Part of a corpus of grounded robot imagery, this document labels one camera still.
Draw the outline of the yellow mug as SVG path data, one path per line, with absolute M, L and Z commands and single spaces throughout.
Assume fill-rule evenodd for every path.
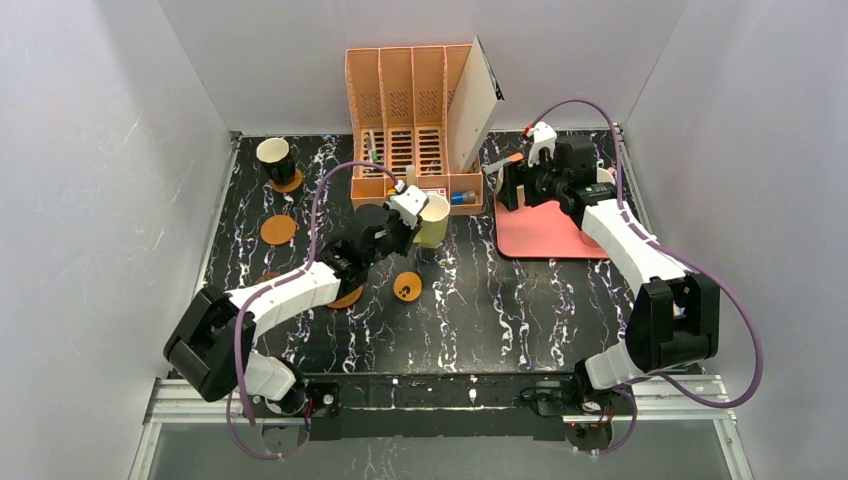
M 428 203 L 420 213 L 420 226 L 413 243 L 421 248 L 437 248 L 444 240 L 451 213 L 449 201 L 440 194 L 428 193 Z

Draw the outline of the black mug white inside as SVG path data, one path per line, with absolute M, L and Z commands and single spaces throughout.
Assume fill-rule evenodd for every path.
M 296 176 L 296 163 L 291 157 L 290 145 L 281 137 L 268 138 L 256 148 L 257 160 L 269 179 L 277 185 L 287 185 Z

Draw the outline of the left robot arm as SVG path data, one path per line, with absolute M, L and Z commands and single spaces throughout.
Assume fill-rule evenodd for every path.
M 407 254 L 424 208 L 396 202 L 363 206 L 329 236 L 304 273 L 228 292 L 202 288 L 166 341 L 164 358 L 208 402 L 234 389 L 283 400 L 296 389 L 299 375 L 291 363 L 254 352 L 254 341 L 306 310 L 351 295 L 377 262 Z

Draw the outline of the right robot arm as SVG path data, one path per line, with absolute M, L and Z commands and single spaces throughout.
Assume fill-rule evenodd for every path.
M 652 246 L 616 185 L 598 179 L 592 150 L 585 136 L 556 136 L 533 146 L 528 159 L 484 169 L 497 175 L 496 198 L 509 211 L 557 202 L 634 292 L 623 339 L 575 365 L 569 385 L 574 400 L 718 351 L 719 287 Z

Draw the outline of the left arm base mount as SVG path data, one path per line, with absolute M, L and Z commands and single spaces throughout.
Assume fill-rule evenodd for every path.
M 335 418 L 341 409 L 337 382 L 300 380 L 281 399 L 251 395 L 262 445 L 261 455 L 280 459 L 295 453 L 310 440 L 317 419 Z

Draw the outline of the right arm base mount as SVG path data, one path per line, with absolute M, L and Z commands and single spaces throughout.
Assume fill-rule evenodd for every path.
M 632 437 L 638 405 L 628 388 L 595 391 L 578 379 L 542 380 L 519 391 L 516 403 L 566 426 L 572 451 L 597 458 L 621 449 Z

